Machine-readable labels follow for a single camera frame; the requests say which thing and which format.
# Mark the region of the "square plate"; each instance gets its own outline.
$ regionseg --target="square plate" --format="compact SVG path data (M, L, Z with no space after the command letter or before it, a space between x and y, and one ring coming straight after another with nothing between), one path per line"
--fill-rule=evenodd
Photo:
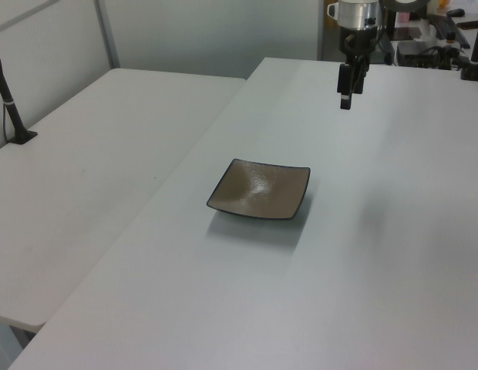
M290 220L301 206L311 169L235 159L207 206L263 220Z

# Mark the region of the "white tabletop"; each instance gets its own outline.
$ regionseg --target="white tabletop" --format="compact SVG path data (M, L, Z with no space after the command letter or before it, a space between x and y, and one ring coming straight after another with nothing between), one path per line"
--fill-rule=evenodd
M38 331L244 84L115 69L0 150L0 321Z
M343 111L338 63L265 59L11 370L478 369L458 75L371 66ZM235 157L311 167L294 220L206 207Z

